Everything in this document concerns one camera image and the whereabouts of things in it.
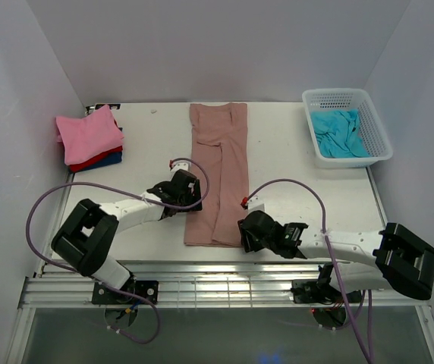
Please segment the dusty pink t shirt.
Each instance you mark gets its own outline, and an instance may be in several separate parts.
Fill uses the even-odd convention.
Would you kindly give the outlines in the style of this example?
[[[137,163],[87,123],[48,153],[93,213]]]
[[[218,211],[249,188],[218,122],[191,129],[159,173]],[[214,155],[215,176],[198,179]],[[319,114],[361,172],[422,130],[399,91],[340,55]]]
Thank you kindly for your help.
[[[241,201],[249,194],[247,112],[245,103],[190,106],[191,159],[198,164],[190,172],[209,193],[202,210],[187,215],[187,246],[241,245],[237,222],[246,217]]]

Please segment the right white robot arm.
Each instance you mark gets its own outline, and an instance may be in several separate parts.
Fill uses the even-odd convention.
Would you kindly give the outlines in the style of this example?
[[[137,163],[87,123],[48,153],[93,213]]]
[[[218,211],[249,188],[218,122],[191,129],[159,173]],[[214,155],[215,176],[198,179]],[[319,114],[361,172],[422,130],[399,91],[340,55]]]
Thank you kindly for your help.
[[[434,285],[434,247],[404,225],[381,231],[323,233],[305,223],[279,224],[263,211],[237,223],[246,253],[269,249],[285,259],[327,259],[341,263],[341,276],[317,281],[317,292],[334,301],[349,291],[393,289],[415,300],[430,300]]]

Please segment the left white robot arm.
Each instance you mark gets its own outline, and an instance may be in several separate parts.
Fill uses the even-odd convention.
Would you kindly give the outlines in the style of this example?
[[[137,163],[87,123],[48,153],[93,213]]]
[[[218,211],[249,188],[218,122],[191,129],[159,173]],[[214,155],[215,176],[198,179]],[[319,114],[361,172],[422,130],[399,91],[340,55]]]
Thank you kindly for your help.
[[[97,204],[79,201],[57,234],[51,248],[84,277],[109,285],[109,294],[119,303],[135,294],[133,275],[109,255],[115,235],[121,231],[161,221],[181,212],[202,209],[199,179],[185,169],[171,173],[171,180],[148,189],[139,199]]]

